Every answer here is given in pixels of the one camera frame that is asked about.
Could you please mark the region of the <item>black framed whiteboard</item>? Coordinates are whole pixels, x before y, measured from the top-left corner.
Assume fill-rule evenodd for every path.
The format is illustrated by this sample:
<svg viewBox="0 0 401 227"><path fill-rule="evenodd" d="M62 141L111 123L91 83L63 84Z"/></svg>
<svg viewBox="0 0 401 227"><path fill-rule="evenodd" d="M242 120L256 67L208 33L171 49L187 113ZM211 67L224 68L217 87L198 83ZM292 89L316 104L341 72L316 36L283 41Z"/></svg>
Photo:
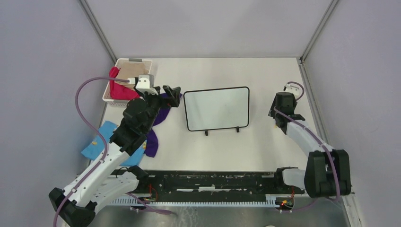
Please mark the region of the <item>black framed whiteboard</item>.
<svg viewBox="0 0 401 227"><path fill-rule="evenodd" d="M188 131L235 129L249 125L250 89L246 86L186 91L183 94Z"/></svg>

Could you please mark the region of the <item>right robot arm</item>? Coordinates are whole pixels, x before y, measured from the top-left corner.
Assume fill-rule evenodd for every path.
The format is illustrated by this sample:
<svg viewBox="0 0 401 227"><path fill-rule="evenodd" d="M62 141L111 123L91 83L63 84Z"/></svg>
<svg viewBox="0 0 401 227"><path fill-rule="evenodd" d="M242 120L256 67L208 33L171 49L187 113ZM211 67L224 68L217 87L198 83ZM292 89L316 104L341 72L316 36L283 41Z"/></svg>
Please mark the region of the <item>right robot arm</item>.
<svg viewBox="0 0 401 227"><path fill-rule="evenodd" d="M304 190L311 198L346 196L351 193L349 155L318 137L305 118L295 113L297 101L289 92L277 92L268 115L275 125L291 138L307 156L306 168L278 168L273 187L279 193L292 186Z"/></svg>

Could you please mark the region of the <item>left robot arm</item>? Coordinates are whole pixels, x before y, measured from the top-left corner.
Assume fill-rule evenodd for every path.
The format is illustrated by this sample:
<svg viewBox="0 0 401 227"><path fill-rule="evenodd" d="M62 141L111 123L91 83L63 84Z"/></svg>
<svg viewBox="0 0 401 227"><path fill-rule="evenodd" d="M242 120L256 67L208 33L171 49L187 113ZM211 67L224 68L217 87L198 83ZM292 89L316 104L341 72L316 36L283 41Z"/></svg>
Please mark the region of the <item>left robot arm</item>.
<svg viewBox="0 0 401 227"><path fill-rule="evenodd" d="M148 188L148 174L137 165L121 176L105 183L111 173L132 157L148 139L160 110L179 107L181 88L163 86L140 91L140 98L128 102L120 125L104 142L104 151L73 182L63 189L54 188L49 198L56 215L53 225L62 218L70 227L87 227L96 214L118 197Z"/></svg>

